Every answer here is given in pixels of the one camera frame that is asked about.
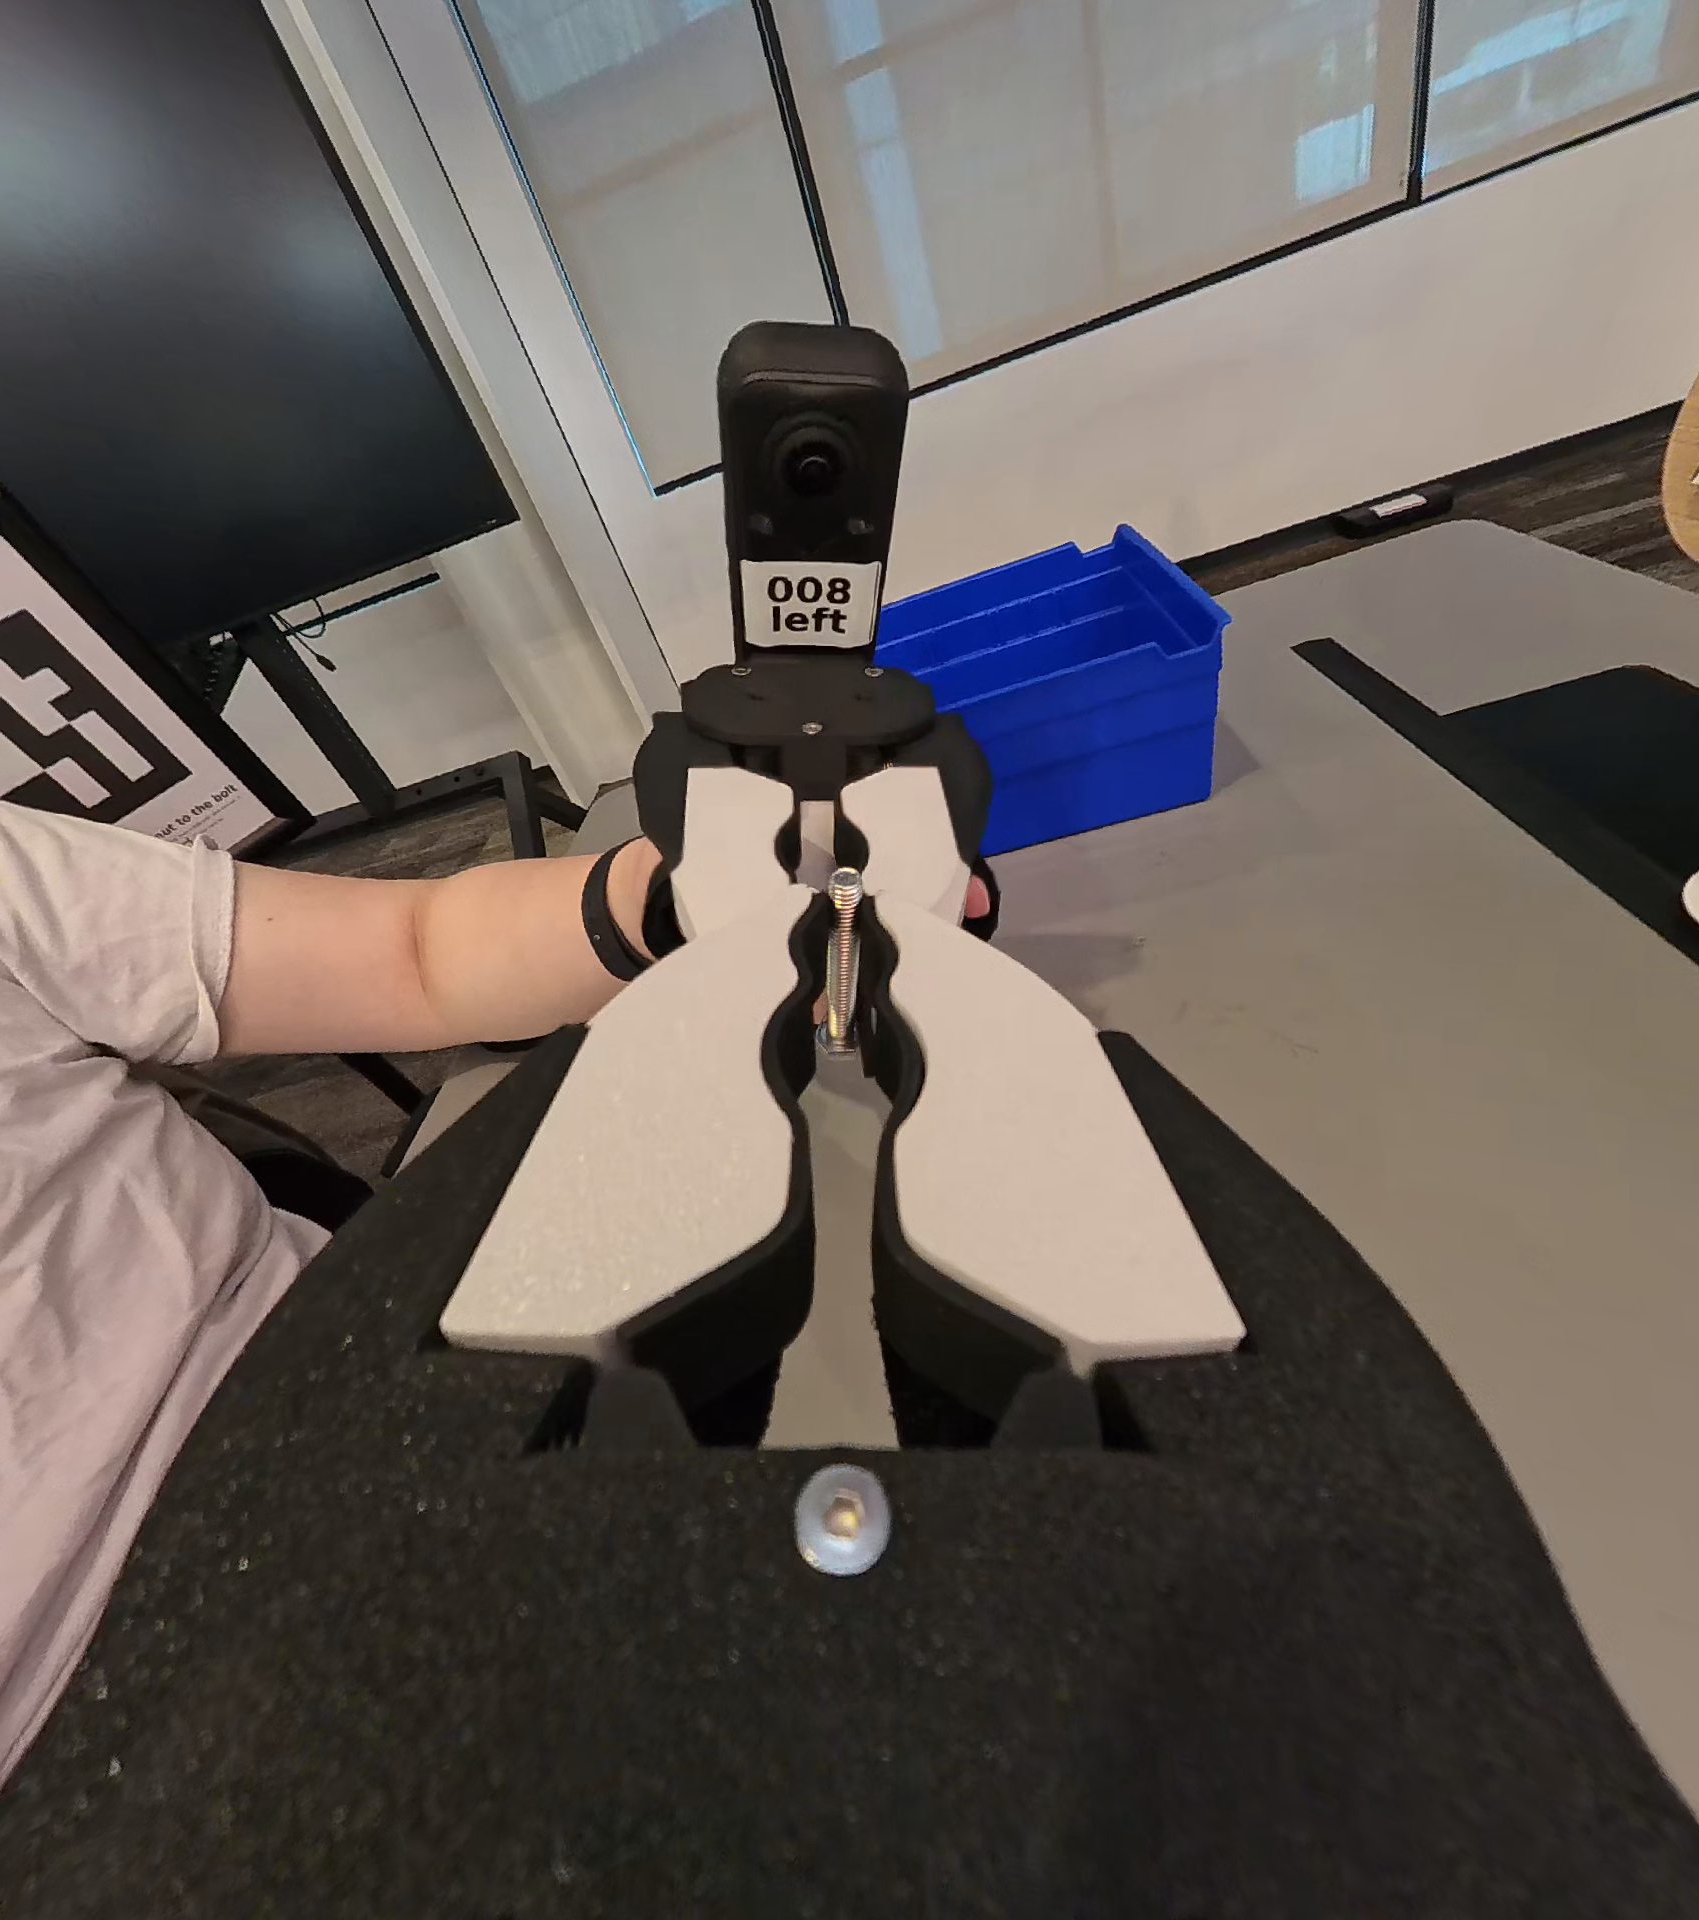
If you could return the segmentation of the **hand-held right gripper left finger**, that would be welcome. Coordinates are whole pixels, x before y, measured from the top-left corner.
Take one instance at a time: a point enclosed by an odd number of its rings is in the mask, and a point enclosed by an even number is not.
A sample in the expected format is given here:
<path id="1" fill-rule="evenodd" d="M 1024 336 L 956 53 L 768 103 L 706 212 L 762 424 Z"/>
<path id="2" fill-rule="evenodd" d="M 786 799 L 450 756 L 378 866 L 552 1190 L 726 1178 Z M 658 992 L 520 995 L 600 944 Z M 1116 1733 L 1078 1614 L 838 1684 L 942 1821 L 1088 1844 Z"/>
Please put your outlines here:
<path id="1" fill-rule="evenodd" d="M 632 1353 L 800 1217 L 816 907 L 772 890 L 590 1021 L 442 1312 L 450 1347 Z"/>

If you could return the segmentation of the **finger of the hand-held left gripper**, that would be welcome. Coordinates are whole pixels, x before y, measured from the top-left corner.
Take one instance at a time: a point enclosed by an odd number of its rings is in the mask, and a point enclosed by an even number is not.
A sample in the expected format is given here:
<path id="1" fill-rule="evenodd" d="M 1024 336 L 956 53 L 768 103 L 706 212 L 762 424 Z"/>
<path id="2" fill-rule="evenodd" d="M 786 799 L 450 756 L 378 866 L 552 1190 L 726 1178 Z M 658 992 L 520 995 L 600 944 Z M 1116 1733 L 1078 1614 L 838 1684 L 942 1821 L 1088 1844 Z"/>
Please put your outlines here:
<path id="1" fill-rule="evenodd" d="M 736 931 L 788 938 L 804 920 L 814 892 L 780 852 L 794 829 L 800 805 L 788 782 L 738 767 L 688 772 L 674 915 L 692 947 Z"/>
<path id="2" fill-rule="evenodd" d="M 862 835 L 862 897 L 898 901 L 934 918 L 964 918 L 974 859 L 958 849 L 942 777 L 932 767 L 890 767 L 842 788 L 838 818 Z"/>

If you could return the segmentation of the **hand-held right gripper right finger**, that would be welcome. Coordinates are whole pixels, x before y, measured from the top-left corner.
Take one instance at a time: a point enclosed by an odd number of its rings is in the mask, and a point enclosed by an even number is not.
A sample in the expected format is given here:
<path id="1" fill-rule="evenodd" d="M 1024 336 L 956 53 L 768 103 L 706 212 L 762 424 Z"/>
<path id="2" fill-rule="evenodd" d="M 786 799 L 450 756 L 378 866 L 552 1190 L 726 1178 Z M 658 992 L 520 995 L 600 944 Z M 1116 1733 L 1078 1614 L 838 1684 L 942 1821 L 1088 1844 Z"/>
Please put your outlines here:
<path id="1" fill-rule="evenodd" d="M 876 924 L 906 1071 L 886 1146 L 902 1250 L 1082 1376 L 1236 1353 L 1244 1319 L 1092 1021 L 928 909 L 886 897 Z"/>

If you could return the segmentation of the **long thin silver bolt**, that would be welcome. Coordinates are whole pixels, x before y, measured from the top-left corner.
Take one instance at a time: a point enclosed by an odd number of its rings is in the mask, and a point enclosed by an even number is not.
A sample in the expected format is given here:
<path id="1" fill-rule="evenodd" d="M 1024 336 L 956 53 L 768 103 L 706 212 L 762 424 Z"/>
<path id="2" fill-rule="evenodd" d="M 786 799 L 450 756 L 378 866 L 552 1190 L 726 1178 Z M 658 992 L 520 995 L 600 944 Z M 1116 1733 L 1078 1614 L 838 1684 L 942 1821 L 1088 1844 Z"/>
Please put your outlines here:
<path id="1" fill-rule="evenodd" d="M 824 956 L 824 986 L 818 1004 L 816 1044 L 830 1059 L 850 1059 L 860 1048 L 858 1009 L 862 970 L 862 905 L 854 915 L 840 915 L 832 909 L 832 905 L 830 913 L 832 932 Z"/>

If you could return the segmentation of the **blue plastic bin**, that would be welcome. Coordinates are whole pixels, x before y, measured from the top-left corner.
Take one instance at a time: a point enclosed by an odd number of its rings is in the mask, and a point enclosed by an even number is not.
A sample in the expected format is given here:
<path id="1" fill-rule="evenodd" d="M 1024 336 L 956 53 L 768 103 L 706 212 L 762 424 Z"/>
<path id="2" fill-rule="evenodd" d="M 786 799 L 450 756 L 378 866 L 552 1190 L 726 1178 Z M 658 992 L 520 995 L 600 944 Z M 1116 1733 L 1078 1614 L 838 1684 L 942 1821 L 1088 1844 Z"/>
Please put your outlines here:
<path id="1" fill-rule="evenodd" d="M 1122 525 L 890 602 L 878 663 L 980 745 L 982 852 L 1002 856 L 1210 799 L 1228 622 Z"/>

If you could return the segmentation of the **person's left forearm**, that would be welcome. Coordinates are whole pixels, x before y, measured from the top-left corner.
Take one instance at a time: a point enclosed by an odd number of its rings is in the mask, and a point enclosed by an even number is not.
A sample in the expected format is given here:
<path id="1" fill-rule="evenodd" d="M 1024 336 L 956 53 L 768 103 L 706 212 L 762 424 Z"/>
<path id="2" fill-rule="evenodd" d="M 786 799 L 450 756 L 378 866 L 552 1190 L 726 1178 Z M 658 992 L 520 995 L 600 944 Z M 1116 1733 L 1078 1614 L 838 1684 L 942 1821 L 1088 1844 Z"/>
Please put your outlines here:
<path id="1" fill-rule="evenodd" d="M 430 1053 L 586 1023 L 622 992 L 580 924 L 584 856 L 456 877 L 328 877 L 239 863 L 221 1059 Z M 612 907 L 642 947 L 660 852 L 616 863 Z"/>

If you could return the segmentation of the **black wrist band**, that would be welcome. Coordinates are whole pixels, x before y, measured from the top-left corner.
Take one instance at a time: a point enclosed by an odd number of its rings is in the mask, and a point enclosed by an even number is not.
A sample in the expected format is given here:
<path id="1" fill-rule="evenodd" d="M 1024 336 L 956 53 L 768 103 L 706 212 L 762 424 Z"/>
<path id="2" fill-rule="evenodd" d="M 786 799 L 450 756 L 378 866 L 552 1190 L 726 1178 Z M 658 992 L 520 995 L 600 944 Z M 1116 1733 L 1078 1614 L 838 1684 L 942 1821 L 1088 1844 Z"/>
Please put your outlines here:
<path id="1" fill-rule="evenodd" d="M 632 846 L 634 840 L 628 840 L 604 850 L 590 866 L 580 894 L 580 924 L 592 954 L 618 985 L 634 982 L 654 966 L 654 959 L 622 931 L 610 897 L 616 863 Z"/>

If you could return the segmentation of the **black screen stand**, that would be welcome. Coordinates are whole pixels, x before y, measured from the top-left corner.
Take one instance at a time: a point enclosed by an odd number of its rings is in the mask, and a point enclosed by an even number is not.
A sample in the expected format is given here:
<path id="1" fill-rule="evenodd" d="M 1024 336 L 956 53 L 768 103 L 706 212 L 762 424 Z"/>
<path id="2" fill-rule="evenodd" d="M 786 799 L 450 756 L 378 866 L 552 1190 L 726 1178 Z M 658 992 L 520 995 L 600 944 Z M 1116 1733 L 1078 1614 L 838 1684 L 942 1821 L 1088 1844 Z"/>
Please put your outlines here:
<path id="1" fill-rule="evenodd" d="M 432 561 L 159 654 L 303 805 L 281 863 L 540 856 L 586 820 Z"/>

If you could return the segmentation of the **person's white shirt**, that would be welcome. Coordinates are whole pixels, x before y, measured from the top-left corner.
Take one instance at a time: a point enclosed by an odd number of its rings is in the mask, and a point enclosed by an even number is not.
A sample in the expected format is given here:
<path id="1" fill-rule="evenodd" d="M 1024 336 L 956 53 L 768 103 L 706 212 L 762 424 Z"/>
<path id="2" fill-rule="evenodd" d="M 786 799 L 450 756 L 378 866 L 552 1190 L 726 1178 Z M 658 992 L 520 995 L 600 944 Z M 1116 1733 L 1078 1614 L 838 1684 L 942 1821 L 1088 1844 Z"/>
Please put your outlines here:
<path id="1" fill-rule="evenodd" d="M 0 803 L 0 1787 L 326 1235 L 143 1068 L 219 1053 L 237 866 Z"/>

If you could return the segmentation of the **window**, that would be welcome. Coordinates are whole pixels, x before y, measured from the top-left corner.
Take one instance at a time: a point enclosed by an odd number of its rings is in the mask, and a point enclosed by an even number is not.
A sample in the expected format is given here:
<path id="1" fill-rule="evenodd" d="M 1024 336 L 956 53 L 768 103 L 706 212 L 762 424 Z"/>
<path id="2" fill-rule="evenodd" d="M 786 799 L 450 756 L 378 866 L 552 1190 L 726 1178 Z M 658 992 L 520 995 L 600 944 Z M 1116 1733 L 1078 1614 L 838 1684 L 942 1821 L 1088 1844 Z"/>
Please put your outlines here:
<path id="1" fill-rule="evenodd" d="M 916 391 L 1699 98 L 1699 2 L 452 5 L 654 493 L 752 320 Z"/>

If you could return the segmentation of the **framed marker poster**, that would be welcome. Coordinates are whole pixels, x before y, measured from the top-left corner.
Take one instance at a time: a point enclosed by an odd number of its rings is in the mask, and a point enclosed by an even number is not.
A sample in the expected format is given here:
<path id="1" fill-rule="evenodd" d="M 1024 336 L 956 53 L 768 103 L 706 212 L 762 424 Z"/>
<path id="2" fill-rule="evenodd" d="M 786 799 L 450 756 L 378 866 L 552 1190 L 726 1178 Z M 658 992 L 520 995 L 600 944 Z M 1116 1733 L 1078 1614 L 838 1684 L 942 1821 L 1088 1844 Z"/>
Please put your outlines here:
<path id="1" fill-rule="evenodd" d="M 3 488 L 0 803 L 237 854 L 315 823 Z"/>

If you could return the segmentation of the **large black screen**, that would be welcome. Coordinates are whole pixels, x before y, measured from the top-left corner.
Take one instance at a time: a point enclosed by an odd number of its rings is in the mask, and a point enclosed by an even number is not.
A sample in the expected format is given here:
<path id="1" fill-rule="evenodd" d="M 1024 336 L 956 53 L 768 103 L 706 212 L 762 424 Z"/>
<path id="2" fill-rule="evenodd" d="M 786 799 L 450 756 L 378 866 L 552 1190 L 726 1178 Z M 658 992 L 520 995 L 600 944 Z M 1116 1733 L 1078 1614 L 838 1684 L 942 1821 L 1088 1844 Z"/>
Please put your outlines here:
<path id="1" fill-rule="evenodd" d="M 516 522 L 261 5 L 0 2 L 0 486 L 157 644 Z"/>

